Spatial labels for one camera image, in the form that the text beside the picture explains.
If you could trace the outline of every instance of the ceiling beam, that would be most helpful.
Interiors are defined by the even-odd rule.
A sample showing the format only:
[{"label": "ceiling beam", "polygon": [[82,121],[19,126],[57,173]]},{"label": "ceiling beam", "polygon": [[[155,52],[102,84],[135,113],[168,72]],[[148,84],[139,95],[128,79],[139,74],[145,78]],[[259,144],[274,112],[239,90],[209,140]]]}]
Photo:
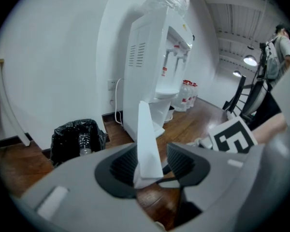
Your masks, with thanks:
[{"label": "ceiling beam", "polygon": [[244,67],[244,65],[246,65],[245,62],[242,62],[242,61],[237,60],[235,58],[231,58],[231,57],[229,57],[227,55],[224,55],[224,54],[219,54],[219,57],[222,58],[222,59],[224,59],[224,60],[227,60],[227,61],[229,61],[231,63],[234,63],[236,65],[242,66],[242,67]]},{"label": "ceiling beam", "polygon": [[[232,4],[232,5],[239,5],[244,6],[250,9],[263,11],[265,7],[265,1],[263,0],[205,0],[206,3],[218,3],[218,4]],[[285,14],[278,8],[274,7],[270,3],[267,4],[266,15],[270,17],[274,17],[277,19],[284,20],[286,18]]]},{"label": "ceiling beam", "polygon": [[[251,45],[251,40],[244,38],[242,36],[237,36],[235,34],[230,34],[230,33],[217,33],[217,37],[220,40],[223,41],[228,41],[232,43],[241,43],[246,46]],[[260,45],[259,43],[253,42],[252,45],[255,47],[255,49],[260,50]]]},{"label": "ceiling beam", "polygon": [[233,64],[239,65],[241,67],[244,67],[245,69],[250,70],[254,73],[257,71],[257,66],[250,66],[250,65],[246,64],[244,61],[238,60],[236,58],[232,58],[232,57],[229,57],[229,56],[221,54],[221,53],[219,54],[219,58],[226,60],[228,62],[231,62]]},{"label": "ceiling beam", "polygon": [[219,54],[222,55],[222,56],[226,56],[226,57],[229,57],[229,58],[233,58],[233,59],[235,59],[235,60],[237,60],[237,61],[240,61],[240,62],[241,62],[242,59],[243,59],[242,56],[236,55],[236,54],[231,53],[231,52],[220,51]]}]

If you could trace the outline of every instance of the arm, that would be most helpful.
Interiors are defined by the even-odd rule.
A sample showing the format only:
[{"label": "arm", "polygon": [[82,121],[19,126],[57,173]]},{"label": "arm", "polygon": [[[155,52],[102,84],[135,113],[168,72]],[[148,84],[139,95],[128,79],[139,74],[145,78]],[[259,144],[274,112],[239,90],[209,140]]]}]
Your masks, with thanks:
[{"label": "arm", "polygon": [[286,70],[290,68],[290,55],[285,56]]},{"label": "arm", "polygon": [[290,40],[287,37],[281,37],[280,50],[285,59],[286,70],[290,68]]},{"label": "arm", "polygon": [[276,114],[269,120],[256,128],[252,134],[258,144],[268,143],[278,133],[283,132],[287,128],[285,117],[282,113]]}]

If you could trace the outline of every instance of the black garbage bag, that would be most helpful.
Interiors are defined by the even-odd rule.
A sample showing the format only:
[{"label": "black garbage bag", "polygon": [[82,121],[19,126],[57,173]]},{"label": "black garbage bag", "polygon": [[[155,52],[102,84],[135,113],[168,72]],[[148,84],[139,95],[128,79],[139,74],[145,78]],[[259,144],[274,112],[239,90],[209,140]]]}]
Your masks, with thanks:
[{"label": "black garbage bag", "polygon": [[92,151],[105,149],[106,134],[99,129],[92,119],[69,122],[54,130],[51,145],[51,161],[55,167],[80,155],[80,137],[89,138],[88,145]]}]

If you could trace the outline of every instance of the black baseboard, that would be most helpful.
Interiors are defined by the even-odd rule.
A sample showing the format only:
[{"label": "black baseboard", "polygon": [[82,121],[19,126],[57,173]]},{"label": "black baseboard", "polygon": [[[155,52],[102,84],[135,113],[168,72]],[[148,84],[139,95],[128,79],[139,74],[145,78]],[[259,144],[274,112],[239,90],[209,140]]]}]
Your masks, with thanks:
[{"label": "black baseboard", "polygon": [[216,106],[216,105],[214,105],[214,104],[212,104],[212,103],[210,103],[210,102],[208,102],[208,101],[206,101],[206,100],[203,100],[203,99],[201,99],[201,98],[199,98],[199,97],[198,97],[198,99],[201,100],[201,101],[203,101],[203,102],[205,102],[205,103],[207,103],[207,104],[210,104],[210,105],[212,105],[212,106],[214,106],[214,107],[216,107],[216,108],[219,108],[220,110],[223,110],[221,107],[218,107],[218,106]]},{"label": "black baseboard", "polygon": [[[123,112],[122,111],[120,111],[120,112],[121,112],[121,120],[123,120]],[[117,111],[116,118],[117,118],[118,121],[120,120],[119,116],[120,116],[119,115],[119,111]],[[110,121],[115,121],[115,112],[102,115],[102,119],[103,119],[104,123],[110,122]],[[29,135],[29,133],[25,133],[25,135],[28,137],[28,139],[30,141],[33,141],[31,136]],[[107,132],[106,132],[106,142],[107,143],[110,142],[110,137],[109,137]],[[6,138],[6,139],[0,140],[0,148],[11,146],[11,145],[16,145],[16,144],[20,144],[20,143],[22,143],[22,142],[21,142],[21,140],[19,139],[18,136],[10,137],[10,138]],[[50,149],[45,149],[45,150],[42,151],[42,153],[47,158],[50,158]]]},{"label": "black baseboard", "polygon": [[[119,113],[121,113],[121,120],[123,121],[123,111],[117,111],[116,119],[117,119],[117,121],[120,121],[120,114]],[[110,121],[115,121],[115,112],[102,115],[102,119],[103,119],[104,123],[110,122]]]},{"label": "black baseboard", "polygon": [[[123,121],[123,112],[122,111],[117,111],[116,119],[117,119],[117,121],[120,121],[119,112],[121,113],[121,121]],[[107,132],[107,128],[105,126],[105,123],[110,122],[110,121],[115,121],[115,112],[102,115],[102,120],[104,122],[104,127],[105,127],[105,130],[106,130],[106,142],[108,143],[111,140],[110,140],[110,137],[108,136],[108,132]]]},{"label": "black baseboard", "polygon": [[42,154],[45,155],[47,159],[50,159],[50,149],[42,150]]},{"label": "black baseboard", "polygon": [[[30,141],[33,140],[31,138],[31,136],[29,135],[29,133],[25,133],[25,135],[28,137],[28,139]],[[19,139],[18,136],[10,137],[10,138],[6,138],[6,139],[0,140],[0,148],[7,147],[7,146],[11,146],[11,145],[16,145],[16,144],[20,144],[20,143],[22,143],[22,142],[21,142],[21,140]]]}]

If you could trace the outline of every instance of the wooden floor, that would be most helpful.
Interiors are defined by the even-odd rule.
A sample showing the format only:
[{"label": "wooden floor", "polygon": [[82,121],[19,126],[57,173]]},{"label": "wooden floor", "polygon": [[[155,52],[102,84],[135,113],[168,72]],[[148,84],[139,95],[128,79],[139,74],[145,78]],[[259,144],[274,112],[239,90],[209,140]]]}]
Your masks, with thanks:
[{"label": "wooden floor", "polygon": [[[193,142],[198,137],[205,137],[209,129],[225,121],[227,116],[224,111],[202,100],[197,100],[194,107],[185,113],[174,112],[173,120],[164,125],[165,133],[157,139],[161,161],[166,159],[167,143]],[[133,142],[115,121],[106,122],[105,126],[111,140],[106,148]],[[17,197],[52,170],[52,164],[34,142],[29,147],[19,144],[0,149],[0,175],[9,191]],[[178,189],[165,189],[153,184],[139,190],[137,200],[154,221],[162,223],[166,230],[174,228]]]}]

